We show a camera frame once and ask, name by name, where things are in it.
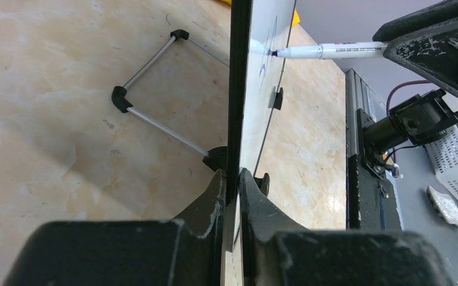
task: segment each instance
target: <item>marble floor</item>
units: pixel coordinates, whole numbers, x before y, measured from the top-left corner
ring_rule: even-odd
[[[213,0],[0,0],[0,283],[45,222],[169,219],[206,188],[199,153],[110,101],[174,29],[228,57],[230,9]],[[293,28],[291,45],[312,43]],[[344,228],[344,74],[288,61],[282,86],[257,175],[299,223]],[[208,150],[227,143],[227,93],[226,66],[178,42],[128,97]],[[239,260],[226,256],[227,285]]]

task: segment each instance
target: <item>gray wall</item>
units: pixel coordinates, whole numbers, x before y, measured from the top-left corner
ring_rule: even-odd
[[[317,43],[367,42],[381,25],[436,4],[440,0],[297,0],[301,26]],[[337,60],[343,70],[354,69],[384,101],[397,85],[423,79],[384,58]],[[415,94],[423,94],[435,85],[400,89],[392,106]]]

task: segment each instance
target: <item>whiteboard stand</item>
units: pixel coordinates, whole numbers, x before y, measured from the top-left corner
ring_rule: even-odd
[[[227,164],[227,146],[216,147],[209,151],[206,151],[203,148],[201,148],[199,145],[197,145],[195,142],[181,136],[180,134],[176,133],[175,131],[171,130],[170,128],[167,128],[163,124],[155,121],[154,119],[147,116],[146,114],[136,110],[133,107],[133,105],[127,99],[125,99],[127,90],[150,68],[150,66],[162,54],[164,54],[164,52],[167,50],[167,48],[169,48],[169,46],[171,46],[171,44],[173,44],[173,42],[179,39],[190,41],[191,43],[195,44],[196,46],[198,46],[199,48],[207,52],[209,55],[211,55],[212,57],[216,58],[218,61],[225,64],[227,67],[229,67],[229,63],[227,62],[227,60],[223,59],[216,53],[210,51],[206,47],[206,45],[203,45],[202,43],[189,37],[189,33],[187,31],[174,30],[173,32],[171,32],[170,36],[171,38],[169,38],[168,42],[165,43],[164,46],[162,46],[162,48],[157,53],[155,53],[155,55],[135,75],[132,76],[131,79],[129,79],[123,86],[115,86],[113,88],[112,102],[115,105],[115,107],[118,108],[122,113],[129,112],[137,116],[138,118],[143,119],[144,121],[148,122],[149,124],[159,128],[160,130],[166,132],[170,136],[176,138],[177,140],[180,140],[185,145],[199,152],[201,155],[203,155],[203,163],[207,165],[213,171],[217,171],[218,169],[225,170],[226,164]]]

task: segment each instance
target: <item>yellow object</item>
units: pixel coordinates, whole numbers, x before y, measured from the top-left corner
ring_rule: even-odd
[[[383,159],[383,160],[387,159],[387,156],[389,156],[389,153],[390,153],[390,152],[385,152],[385,153],[382,155],[382,159]],[[394,165],[394,161],[392,160],[392,157],[389,158],[389,159],[387,160],[387,165]]]
[[[220,0],[226,4],[229,4],[231,5],[231,2],[232,0]],[[298,12],[296,10],[294,10],[294,18],[292,19],[292,27],[294,27],[295,25],[299,24],[300,22],[300,19],[299,19],[299,15],[298,15]]]

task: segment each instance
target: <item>black whiteboard edge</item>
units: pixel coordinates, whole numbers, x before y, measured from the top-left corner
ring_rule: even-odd
[[[227,128],[227,189],[225,193],[224,236],[226,250],[234,250],[236,197],[240,175],[240,153],[245,109],[252,0],[233,0],[231,5],[231,40],[229,57],[229,103]]]

